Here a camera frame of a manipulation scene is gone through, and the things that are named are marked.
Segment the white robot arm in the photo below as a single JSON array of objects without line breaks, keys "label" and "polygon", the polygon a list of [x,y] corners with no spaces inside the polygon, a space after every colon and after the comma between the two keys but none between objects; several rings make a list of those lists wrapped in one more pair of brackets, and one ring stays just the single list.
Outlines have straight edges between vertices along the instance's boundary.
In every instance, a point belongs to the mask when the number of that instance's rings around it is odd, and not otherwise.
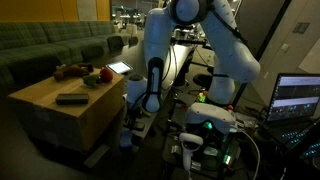
[{"label": "white robot arm", "polygon": [[144,33],[147,79],[145,84],[127,91],[127,101],[132,106],[140,103],[151,113],[160,110],[170,36],[175,26],[195,23],[201,26],[214,52],[210,101],[225,105],[235,90],[235,82],[248,83],[256,78],[260,64],[239,33],[227,0],[170,0],[166,7],[148,12]]}]

